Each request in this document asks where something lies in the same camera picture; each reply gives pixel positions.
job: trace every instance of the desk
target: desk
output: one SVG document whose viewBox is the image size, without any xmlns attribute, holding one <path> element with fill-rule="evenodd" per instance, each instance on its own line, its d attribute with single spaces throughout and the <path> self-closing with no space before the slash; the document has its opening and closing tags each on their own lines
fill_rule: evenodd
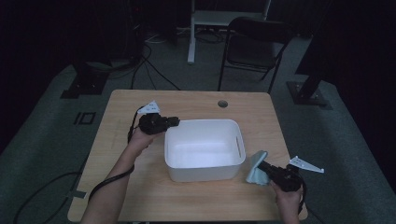
<svg viewBox="0 0 396 224">
<path fill-rule="evenodd" d="M 187 63 L 195 62 L 195 25 L 228 26 L 237 17 L 253 17 L 266 20 L 271 0 L 265 1 L 262 13 L 255 12 L 233 12 L 233 11 L 205 11 L 195 10 L 195 0 L 191 0 L 191 34 L 189 57 Z"/>
<path fill-rule="evenodd" d="M 137 158 L 120 221 L 238 221 L 279 219 L 271 187 L 245 181 L 249 158 L 259 150 L 266 159 L 285 167 L 290 156 L 270 96 L 258 92 L 224 91 L 113 91 L 78 190 L 90 193 L 124 150 L 134 112 L 155 100 L 161 115 L 180 119 L 233 119 L 244 139 L 247 160 L 229 180 L 177 183 L 167 172 L 164 137 L 155 139 Z M 218 106 L 219 100 L 228 106 Z M 68 218 L 80 221 L 88 196 L 74 198 Z M 300 219 L 307 217 L 304 208 Z"/>
</svg>

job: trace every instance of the black chair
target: black chair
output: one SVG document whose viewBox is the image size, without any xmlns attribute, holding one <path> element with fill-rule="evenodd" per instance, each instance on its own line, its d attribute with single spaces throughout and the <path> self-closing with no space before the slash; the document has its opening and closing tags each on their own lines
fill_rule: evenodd
<svg viewBox="0 0 396 224">
<path fill-rule="evenodd" d="M 270 93 L 283 51 L 294 37 L 291 26 L 285 22 L 248 17 L 232 20 L 227 28 L 218 91 L 221 89 L 224 67 L 264 72 L 261 80 L 275 68 L 268 89 Z"/>
</svg>

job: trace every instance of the white plastic bin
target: white plastic bin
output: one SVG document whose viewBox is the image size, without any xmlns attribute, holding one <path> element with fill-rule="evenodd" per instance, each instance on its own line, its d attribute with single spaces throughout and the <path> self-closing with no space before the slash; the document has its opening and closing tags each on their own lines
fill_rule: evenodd
<svg viewBox="0 0 396 224">
<path fill-rule="evenodd" d="M 166 131 L 164 148 L 176 182 L 231 179 L 246 158 L 239 126 L 231 119 L 182 120 Z"/>
</svg>

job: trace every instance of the gray carpet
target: gray carpet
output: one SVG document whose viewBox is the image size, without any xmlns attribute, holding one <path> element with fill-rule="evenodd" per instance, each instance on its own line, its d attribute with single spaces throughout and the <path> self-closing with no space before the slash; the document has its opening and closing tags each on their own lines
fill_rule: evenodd
<svg viewBox="0 0 396 224">
<path fill-rule="evenodd" d="M 190 65 L 188 43 L 187 38 L 180 38 L 177 46 L 167 42 L 149 44 L 152 48 L 149 61 L 183 91 L 215 91 L 223 44 L 198 42 L 195 64 Z M 299 156 L 325 169 L 323 175 L 301 171 L 308 186 L 306 204 L 326 223 L 396 223 L 395 194 L 336 88 L 325 82 L 319 85 L 332 109 L 295 105 L 290 97 L 286 81 L 306 79 L 296 76 L 295 70 L 308 44 L 309 39 L 303 38 L 290 43 L 271 93 L 290 156 Z M 258 82 L 260 75 L 245 73 L 229 71 L 222 90 L 267 90 L 269 78 Z M 69 66 L 52 80 L 30 118 L 0 157 L 2 224 L 12 223 L 23 202 L 51 179 L 80 169 L 111 92 L 131 87 L 132 72 L 116 72 L 110 75 L 102 95 L 60 99 L 75 75 Z M 154 89 L 150 77 L 157 90 L 175 89 L 149 66 L 138 70 L 134 88 Z M 92 124 L 77 119 L 78 114 L 84 113 L 88 121 L 94 113 Z M 68 175 L 42 190 L 21 210 L 18 223 L 42 223 L 53 213 L 56 214 L 49 223 L 70 223 L 67 211 L 71 199 L 67 195 L 76 177 Z M 65 206 L 56 212 L 64 201 Z M 302 223 L 320 222 L 310 213 Z"/>
</svg>

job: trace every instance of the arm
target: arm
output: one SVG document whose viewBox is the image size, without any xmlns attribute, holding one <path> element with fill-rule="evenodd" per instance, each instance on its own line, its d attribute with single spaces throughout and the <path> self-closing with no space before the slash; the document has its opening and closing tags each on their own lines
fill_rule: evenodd
<svg viewBox="0 0 396 224">
<path fill-rule="evenodd" d="M 120 175 L 134 165 L 136 158 L 149 146 L 158 134 L 147 135 L 139 128 L 134 130 L 131 141 L 123 150 L 106 179 Z M 89 201 L 81 223 L 117 223 L 126 195 L 129 176 L 116 180 L 99 189 Z"/>
<path fill-rule="evenodd" d="M 297 191 L 285 192 L 276 183 L 274 183 L 274 181 L 271 181 L 271 185 L 276 193 L 276 203 L 282 221 L 286 224 L 300 223 L 300 219 L 298 218 L 298 208 L 303 194 L 303 188 L 300 188 Z"/>
</svg>

